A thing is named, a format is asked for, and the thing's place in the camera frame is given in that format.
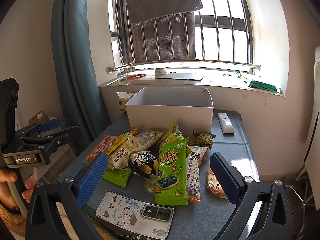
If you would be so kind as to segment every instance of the blue curtain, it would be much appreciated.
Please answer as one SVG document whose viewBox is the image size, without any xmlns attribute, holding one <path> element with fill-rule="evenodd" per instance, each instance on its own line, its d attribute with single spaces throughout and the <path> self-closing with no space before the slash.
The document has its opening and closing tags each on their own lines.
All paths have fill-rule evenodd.
<svg viewBox="0 0 320 240">
<path fill-rule="evenodd" d="M 51 36 L 66 125 L 81 128 L 86 147 L 111 124 L 91 59 L 87 0 L 54 0 Z"/>
</svg>

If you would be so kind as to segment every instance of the white wall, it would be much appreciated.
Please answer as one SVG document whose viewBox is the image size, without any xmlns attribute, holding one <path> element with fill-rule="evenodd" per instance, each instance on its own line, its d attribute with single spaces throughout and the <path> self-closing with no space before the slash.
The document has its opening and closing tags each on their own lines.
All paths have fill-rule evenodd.
<svg viewBox="0 0 320 240">
<path fill-rule="evenodd" d="M 313 106 L 314 50 L 320 44 L 320 30 L 300 0 L 280 1 L 288 26 L 290 46 L 285 97 L 207 86 L 216 109 L 238 111 L 241 114 L 262 176 L 295 174 L 303 164 Z M 100 88 L 112 121 L 122 114 L 117 108 L 115 92 L 137 92 L 144 86 Z"/>
<path fill-rule="evenodd" d="M 247 0 L 251 13 L 257 73 L 285 95 L 289 72 L 288 28 L 280 0 Z"/>
<path fill-rule="evenodd" d="M 53 0 L 17 0 L 0 24 L 0 80 L 19 83 L 20 124 L 38 111 L 62 117 L 51 48 Z"/>
<path fill-rule="evenodd" d="M 88 23 L 91 58 L 98 85 L 116 77 L 107 74 L 107 67 L 114 67 L 108 18 L 108 0 L 88 0 Z"/>
</svg>

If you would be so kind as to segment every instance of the chair leg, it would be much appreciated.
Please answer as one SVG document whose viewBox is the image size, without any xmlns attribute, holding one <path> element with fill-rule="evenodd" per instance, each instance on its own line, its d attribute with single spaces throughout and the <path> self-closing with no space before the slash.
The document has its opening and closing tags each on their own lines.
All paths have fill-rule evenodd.
<svg viewBox="0 0 320 240">
<path fill-rule="evenodd" d="M 300 199 L 300 201 L 303 201 L 303 199 L 300 197 L 299 193 L 297 192 L 297 188 L 294 185 L 285 185 L 285 188 L 290 188 L 293 190 L 293 192 L 298 196 L 298 198 Z"/>
<path fill-rule="evenodd" d="M 301 203 L 300 205 L 295 208 L 291 213 L 291 217 L 293 217 L 300 209 L 302 209 L 302 226 L 301 229 L 299 231 L 299 233 L 296 235 L 296 237 L 294 239 L 296 240 L 300 240 L 303 236 L 304 236 L 304 228 L 305 228 L 305 219 L 306 219 L 306 206 L 312 206 L 315 207 L 315 205 L 308 203 L 312 198 L 313 198 L 313 194 L 311 193 L 308 197 L 307 197 L 307 193 L 308 193 L 308 183 L 306 183 L 306 191 L 304 194 L 304 198 L 302 199 L 302 197 L 299 195 L 297 188 L 293 185 L 285 185 L 285 188 L 290 188 L 296 195 L 297 197 L 300 199 Z"/>
</svg>

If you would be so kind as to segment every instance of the snack pile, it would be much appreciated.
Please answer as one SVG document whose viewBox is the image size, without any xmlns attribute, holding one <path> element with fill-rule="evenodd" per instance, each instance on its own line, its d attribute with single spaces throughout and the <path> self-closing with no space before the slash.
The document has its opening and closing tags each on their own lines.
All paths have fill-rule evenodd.
<svg viewBox="0 0 320 240">
<path fill-rule="evenodd" d="M 108 169 L 103 179 L 120 187 L 126 187 L 131 174 L 146 179 L 145 188 L 155 194 L 158 205 L 187 205 L 200 202 L 200 188 L 206 183 L 208 191 L 226 198 L 211 169 L 207 180 L 200 181 L 199 166 L 212 148 L 215 134 L 194 131 L 194 138 L 185 138 L 174 122 L 163 135 L 161 131 L 147 130 L 137 134 L 138 129 L 118 137 L 105 135 L 87 155 L 90 162 L 99 152 L 108 155 Z M 159 158 L 149 149 L 157 144 Z"/>
</svg>

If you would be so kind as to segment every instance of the white cardboard box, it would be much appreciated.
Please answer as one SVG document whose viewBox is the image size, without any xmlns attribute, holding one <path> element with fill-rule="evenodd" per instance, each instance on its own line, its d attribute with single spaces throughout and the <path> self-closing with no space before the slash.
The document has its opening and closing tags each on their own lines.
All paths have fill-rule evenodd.
<svg viewBox="0 0 320 240">
<path fill-rule="evenodd" d="M 211 132 L 213 103 L 206 88 L 143 88 L 126 103 L 131 129 L 167 132 L 176 122 L 183 136 Z"/>
</svg>

